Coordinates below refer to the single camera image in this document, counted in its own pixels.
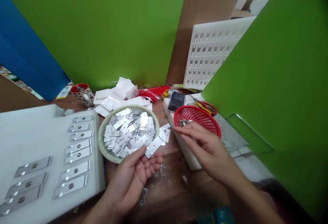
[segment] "green wall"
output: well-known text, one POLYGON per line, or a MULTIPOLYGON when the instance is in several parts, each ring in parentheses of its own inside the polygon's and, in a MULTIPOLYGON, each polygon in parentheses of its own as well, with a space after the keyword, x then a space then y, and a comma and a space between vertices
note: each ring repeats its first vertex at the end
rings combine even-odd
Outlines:
POLYGON ((183 0, 12 1, 73 82, 165 83, 183 0))
POLYGON ((319 220, 328 185, 326 0, 270 0, 203 91, 319 220))

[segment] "red basket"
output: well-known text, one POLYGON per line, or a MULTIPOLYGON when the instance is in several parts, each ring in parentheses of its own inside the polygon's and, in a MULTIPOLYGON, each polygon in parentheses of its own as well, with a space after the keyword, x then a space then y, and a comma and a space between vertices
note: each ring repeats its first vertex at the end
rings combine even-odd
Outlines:
POLYGON ((174 124, 177 127, 180 120, 193 120, 221 138, 221 129, 212 116, 201 108, 194 106, 182 106, 174 113, 174 124))

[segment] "wooden table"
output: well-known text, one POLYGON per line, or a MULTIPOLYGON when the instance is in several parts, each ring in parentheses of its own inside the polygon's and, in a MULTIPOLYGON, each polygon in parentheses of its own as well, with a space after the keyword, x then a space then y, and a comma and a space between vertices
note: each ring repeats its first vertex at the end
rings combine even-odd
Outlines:
MULTIPOLYGON (((80 101, 71 93, 64 99, 52 102, 63 109, 74 109, 75 112, 87 110, 80 101)), ((163 101, 153 104, 153 112, 160 126, 169 123, 163 109, 163 101)), ((164 154, 164 163, 161 170, 147 181, 148 195, 145 205, 139 203, 126 216, 127 223, 188 223, 208 213, 216 207, 229 204, 226 189, 210 178, 204 171, 191 172, 180 150, 178 142, 172 132, 169 143, 161 146, 159 151, 164 154), (185 175, 188 186, 181 180, 185 175)), ((117 164, 104 158, 106 185, 108 185, 117 164)), ((81 205, 76 213, 69 211, 59 217, 54 223, 79 223, 81 222, 94 204, 102 196, 98 194, 81 205)))

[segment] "red scissors handle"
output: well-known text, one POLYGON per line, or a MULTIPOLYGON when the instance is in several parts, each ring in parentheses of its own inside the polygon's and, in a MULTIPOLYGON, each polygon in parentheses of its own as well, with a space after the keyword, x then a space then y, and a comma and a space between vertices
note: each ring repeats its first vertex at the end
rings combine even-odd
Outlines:
POLYGON ((204 101, 198 101, 198 102, 201 105, 203 105, 205 109, 209 110, 212 113, 212 115, 216 115, 218 113, 218 110, 216 109, 216 107, 214 107, 210 103, 204 102, 204 101))

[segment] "white mug with red dots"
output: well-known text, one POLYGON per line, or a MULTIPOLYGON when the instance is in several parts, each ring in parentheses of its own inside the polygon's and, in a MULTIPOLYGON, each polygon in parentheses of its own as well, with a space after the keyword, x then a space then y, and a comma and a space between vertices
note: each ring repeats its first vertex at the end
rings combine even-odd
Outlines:
POLYGON ((94 96, 88 84, 76 84, 71 88, 71 93, 76 96, 86 107, 93 107, 94 96))

